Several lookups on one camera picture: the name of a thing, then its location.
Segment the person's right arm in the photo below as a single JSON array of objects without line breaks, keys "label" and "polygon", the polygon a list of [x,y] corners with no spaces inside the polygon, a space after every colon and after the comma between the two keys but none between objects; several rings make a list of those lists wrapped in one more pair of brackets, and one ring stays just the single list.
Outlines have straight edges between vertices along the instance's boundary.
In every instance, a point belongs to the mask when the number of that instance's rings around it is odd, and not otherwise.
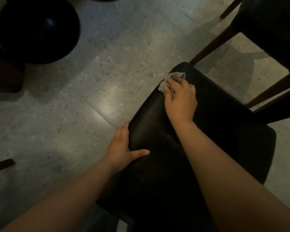
[{"label": "person's right arm", "polygon": [[290,232],[290,209],[229,157],[192,121],[195,87],[168,79],[165,109],[220,231]]}]

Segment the gray rag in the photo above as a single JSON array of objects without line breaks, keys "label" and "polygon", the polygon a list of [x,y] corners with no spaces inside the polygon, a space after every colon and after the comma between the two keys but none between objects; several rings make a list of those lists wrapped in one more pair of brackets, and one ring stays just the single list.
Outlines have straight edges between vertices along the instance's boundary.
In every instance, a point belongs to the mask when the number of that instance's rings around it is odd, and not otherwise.
[{"label": "gray rag", "polygon": [[166,81],[167,78],[172,78],[173,80],[176,80],[177,78],[185,79],[186,74],[184,72],[173,72],[165,76],[163,81],[160,83],[158,90],[162,92],[164,95],[164,86],[166,85],[171,89],[172,96],[174,96],[174,90],[171,88],[170,84]]}]

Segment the person's left arm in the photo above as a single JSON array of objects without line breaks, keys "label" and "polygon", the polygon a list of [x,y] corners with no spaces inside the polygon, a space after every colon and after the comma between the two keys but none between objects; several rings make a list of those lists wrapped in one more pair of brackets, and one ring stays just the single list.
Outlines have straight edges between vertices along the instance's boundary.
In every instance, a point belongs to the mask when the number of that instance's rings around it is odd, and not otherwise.
[{"label": "person's left arm", "polygon": [[131,161],[148,155],[148,150],[130,151],[129,122],[112,138],[104,157],[58,191],[9,223],[1,232],[76,231],[86,213],[96,202],[105,185],[116,172]]}]

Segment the person's left hand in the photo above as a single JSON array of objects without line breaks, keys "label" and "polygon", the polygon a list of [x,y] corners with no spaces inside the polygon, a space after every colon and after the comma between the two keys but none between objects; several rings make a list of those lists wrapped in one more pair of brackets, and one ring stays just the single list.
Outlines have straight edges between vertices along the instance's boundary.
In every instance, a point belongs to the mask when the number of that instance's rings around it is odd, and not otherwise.
[{"label": "person's left hand", "polygon": [[150,154],[150,151],[145,149],[138,151],[129,150],[128,126],[129,121],[117,129],[116,134],[108,145],[108,148],[106,149],[105,155],[103,157],[104,160],[111,164],[115,173],[123,170],[133,160]]}]

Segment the tile floor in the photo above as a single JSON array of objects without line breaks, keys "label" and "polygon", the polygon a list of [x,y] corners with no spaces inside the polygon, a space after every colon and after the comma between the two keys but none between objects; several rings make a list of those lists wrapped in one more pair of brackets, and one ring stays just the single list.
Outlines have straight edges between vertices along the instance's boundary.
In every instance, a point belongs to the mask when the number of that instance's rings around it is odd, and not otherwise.
[{"label": "tile floor", "polygon": [[[0,161],[17,163],[0,172],[0,227],[99,160],[163,75],[236,14],[219,20],[233,0],[69,1],[82,24],[76,48],[58,62],[26,65],[23,92],[0,94]],[[243,102],[287,74],[242,34],[197,68]],[[270,126],[277,147],[266,187],[290,207],[290,119]]]}]

